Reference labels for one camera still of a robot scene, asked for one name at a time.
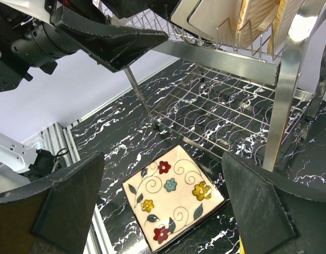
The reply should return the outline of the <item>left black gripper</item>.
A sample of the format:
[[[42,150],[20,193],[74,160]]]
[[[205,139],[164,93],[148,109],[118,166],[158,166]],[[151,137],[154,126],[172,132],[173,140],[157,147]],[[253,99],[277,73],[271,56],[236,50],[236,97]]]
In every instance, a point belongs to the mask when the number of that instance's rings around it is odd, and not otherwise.
[[[102,24],[105,16],[93,1],[10,1],[9,7],[32,18],[23,38],[12,43],[31,66],[52,64],[81,49],[118,72],[168,40],[162,31]]]

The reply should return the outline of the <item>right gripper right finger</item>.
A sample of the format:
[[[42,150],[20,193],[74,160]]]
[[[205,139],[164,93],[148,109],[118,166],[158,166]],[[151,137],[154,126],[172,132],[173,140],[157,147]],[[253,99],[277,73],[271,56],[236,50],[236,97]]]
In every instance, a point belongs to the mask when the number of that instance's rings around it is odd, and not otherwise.
[[[326,192],[229,152],[221,165],[245,253],[326,253]]]

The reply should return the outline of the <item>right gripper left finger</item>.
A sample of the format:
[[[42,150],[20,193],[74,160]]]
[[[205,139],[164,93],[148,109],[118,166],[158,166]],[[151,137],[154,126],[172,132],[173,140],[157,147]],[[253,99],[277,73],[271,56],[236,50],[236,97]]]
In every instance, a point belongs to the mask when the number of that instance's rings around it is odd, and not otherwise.
[[[103,171],[98,151],[0,193],[0,253],[83,253]]]

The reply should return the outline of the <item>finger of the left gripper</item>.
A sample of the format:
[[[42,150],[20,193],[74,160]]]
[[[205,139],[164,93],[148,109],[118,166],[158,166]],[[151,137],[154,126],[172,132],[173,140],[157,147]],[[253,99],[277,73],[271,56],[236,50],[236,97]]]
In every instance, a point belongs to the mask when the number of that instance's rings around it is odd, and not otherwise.
[[[117,18],[129,18],[149,8],[148,0],[102,0]]]

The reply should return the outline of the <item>orange polka dot plate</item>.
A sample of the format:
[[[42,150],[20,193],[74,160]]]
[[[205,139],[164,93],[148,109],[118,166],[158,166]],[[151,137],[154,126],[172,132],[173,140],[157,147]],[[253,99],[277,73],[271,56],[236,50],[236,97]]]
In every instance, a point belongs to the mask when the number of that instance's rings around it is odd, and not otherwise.
[[[239,236],[239,244],[240,244],[240,248],[239,248],[240,254],[245,254],[241,236]]]

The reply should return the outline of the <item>grey square plate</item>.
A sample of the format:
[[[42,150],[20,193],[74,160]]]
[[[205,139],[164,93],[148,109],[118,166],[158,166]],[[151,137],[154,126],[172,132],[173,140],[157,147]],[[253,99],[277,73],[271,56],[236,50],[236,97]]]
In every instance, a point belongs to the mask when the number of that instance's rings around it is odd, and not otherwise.
[[[182,0],[170,20],[185,31],[210,42],[233,45],[242,1]]]

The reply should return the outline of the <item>floral square plate dark rim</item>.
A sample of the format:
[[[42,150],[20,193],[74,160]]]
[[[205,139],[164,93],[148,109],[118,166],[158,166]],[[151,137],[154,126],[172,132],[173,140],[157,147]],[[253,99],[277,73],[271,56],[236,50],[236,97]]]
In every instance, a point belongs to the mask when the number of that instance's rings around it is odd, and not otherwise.
[[[123,182],[137,224],[158,253],[216,212],[225,198],[180,145]]]

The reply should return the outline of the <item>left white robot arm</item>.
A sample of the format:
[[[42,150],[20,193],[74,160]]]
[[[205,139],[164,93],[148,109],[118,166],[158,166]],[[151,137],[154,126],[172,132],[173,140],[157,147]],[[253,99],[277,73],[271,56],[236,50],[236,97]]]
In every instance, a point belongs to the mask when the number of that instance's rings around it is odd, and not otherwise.
[[[114,25],[92,1],[0,1],[0,93],[52,74],[57,60],[84,51],[111,72],[166,42],[165,32]]]

